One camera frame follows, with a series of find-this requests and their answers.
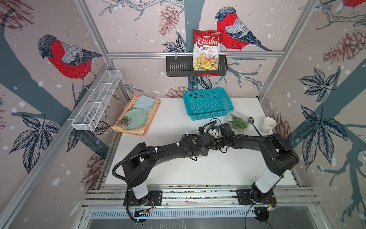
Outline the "clear clamshell container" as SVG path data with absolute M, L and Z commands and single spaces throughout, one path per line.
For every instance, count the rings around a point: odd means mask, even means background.
M 229 112 L 225 121 L 230 125 L 231 129 L 237 134 L 243 134 L 254 123 L 252 117 L 248 117 L 235 110 Z

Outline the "teal plastic basket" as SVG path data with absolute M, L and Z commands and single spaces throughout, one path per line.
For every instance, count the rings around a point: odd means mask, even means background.
M 223 88 L 188 91 L 183 94 L 185 109 L 193 120 L 216 118 L 234 110 L 234 105 Z

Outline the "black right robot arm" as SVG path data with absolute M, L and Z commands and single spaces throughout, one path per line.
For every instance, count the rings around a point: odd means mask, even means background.
M 250 200 L 253 203 L 260 204 L 268 200 L 284 174 L 299 163 L 297 154 L 277 133 L 260 136 L 236 135 L 229 124 L 213 127 L 209 133 L 215 138 L 215 150 L 250 149 L 262 153 L 266 169 L 251 186 Z

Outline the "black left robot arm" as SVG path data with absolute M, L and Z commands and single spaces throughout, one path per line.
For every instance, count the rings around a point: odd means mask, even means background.
M 112 168 L 112 175 L 125 181 L 127 190 L 137 200 L 145 199 L 150 196 L 146 180 L 155 166 L 178 158 L 197 160 L 214 146 L 215 139 L 210 133 L 184 134 L 176 143 L 157 147 L 148 147 L 143 142 Z

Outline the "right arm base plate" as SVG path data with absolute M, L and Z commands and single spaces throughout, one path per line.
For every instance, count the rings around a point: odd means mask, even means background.
M 238 199 L 239 205 L 277 205 L 277 201 L 273 191 L 263 194 L 260 191 L 256 190 L 237 189 L 236 198 Z

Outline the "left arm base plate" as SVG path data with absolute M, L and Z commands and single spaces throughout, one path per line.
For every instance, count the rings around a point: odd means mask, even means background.
M 132 191 L 127 191 L 125 194 L 123 205 L 128 207 L 152 207 L 161 206 L 163 199 L 163 192 L 160 190 L 149 191 L 149 194 L 141 199 L 137 199 Z

